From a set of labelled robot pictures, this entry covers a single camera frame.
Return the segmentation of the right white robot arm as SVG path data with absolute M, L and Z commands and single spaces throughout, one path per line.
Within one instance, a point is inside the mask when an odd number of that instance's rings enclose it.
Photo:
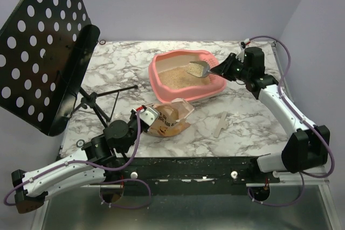
M 324 165 L 328 159 L 330 131 L 308 119 L 279 87 L 278 80 L 265 72 L 265 54 L 259 47 L 247 47 L 239 54 L 230 53 L 212 74 L 228 81 L 242 81 L 246 89 L 278 120 L 288 136 L 281 152 L 260 156 L 249 167 L 248 176 L 261 182 L 268 172 L 302 172 Z

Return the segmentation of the pink cat litter box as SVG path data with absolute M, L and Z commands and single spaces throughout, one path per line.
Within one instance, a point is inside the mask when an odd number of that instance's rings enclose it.
M 205 50 L 175 50 L 157 54 L 153 57 L 148 67 L 148 75 L 151 88 L 160 102 L 170 102 L 176 98 L 183 98 L 188 102 L 194 102 L 212 97 L 226 88 L 225 79 L 215 75 L 208 76 L 211 80 L 209 85 L 191 86 L 182 89 L 171 89 L 160 82 L 158 78 L 159 72 L 178 67 L 186 69 L 186 66 L 191 61 L 206 61 L 211 67 L 219 65 L 219 61 L 215 56 Z

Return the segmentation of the beige cat litter bag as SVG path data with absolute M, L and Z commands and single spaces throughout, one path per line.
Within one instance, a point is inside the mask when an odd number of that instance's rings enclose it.
M 194 106 L 185 99 L 176 98 L 170 102 L 152 103 L 152 107 L 159 112 L 159 117 L 148 129 L 147 134 L 155 137 L 173 137 L 188 127 L 188 116 L 194 111 Z

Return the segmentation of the grey bag sealing clip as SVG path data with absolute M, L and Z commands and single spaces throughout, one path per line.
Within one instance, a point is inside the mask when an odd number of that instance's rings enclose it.
M 226 117 L 227 117 L 227 112 L 224 111 L 222 112 L 222 115 L 220 117 L 220 120 L 218 121 L 218 124 L 215 128 L 215 131 L 213 132 L 213 137 L 214 138 L 218 138 L 219 135 L 220 135 L 220 132 L 224 129 L 227 129 L 228 127 L 228 122 L 226 120 Z

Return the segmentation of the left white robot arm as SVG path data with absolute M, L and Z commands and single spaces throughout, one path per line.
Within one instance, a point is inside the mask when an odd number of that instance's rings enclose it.
M 73 154 L 35 171 L 11 174 L 17 212 L 32 212 L 57 194 L 87 184 L 114 184 L 133 162 L 140 136 L 159 114 L 149 107 L 131 111 L 130 120 L 115 120 Z

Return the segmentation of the silver metal litter scoop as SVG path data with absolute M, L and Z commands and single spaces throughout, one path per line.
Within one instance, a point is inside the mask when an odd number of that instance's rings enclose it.
M 186 66 L 187 73 L 197 78 L 206 78 L 211 74 L 210 65 L 206 61 L 191 61 Z

